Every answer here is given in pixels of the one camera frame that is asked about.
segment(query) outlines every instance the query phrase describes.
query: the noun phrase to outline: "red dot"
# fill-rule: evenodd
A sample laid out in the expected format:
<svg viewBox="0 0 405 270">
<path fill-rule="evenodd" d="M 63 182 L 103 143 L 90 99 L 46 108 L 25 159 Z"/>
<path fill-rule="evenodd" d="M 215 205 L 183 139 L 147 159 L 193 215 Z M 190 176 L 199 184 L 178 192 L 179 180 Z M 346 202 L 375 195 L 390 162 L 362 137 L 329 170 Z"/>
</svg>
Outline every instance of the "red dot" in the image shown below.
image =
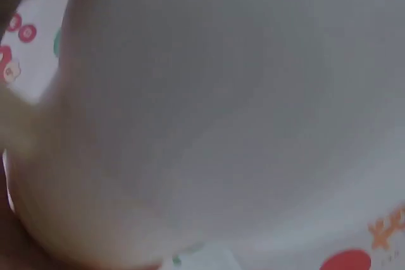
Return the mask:
<svg viewBox="0 0 405 270">
<path fill-rule="evenodd" d="M 26 44 L 32 42 L 36 35 L 37 28 L 35 25 L 23 25 L 18 31 L 18 38 Z"/>
<path fill-rule="evenodd" d="M 23 23 L 23 18 L 21 17 L 20 14 L 15 13 L 12 19 L 10 20 L 10 23 L 8 24 L 7 31 L 9 32 L 15 32 L 17 31 L 20 27 L 21 24 Z"/>
<path fill-rule="evenodd" d="M 345 250 L 329 257 L 320 270 L 370 270 L 371 258 L 358 249 Z"/>
</svg>

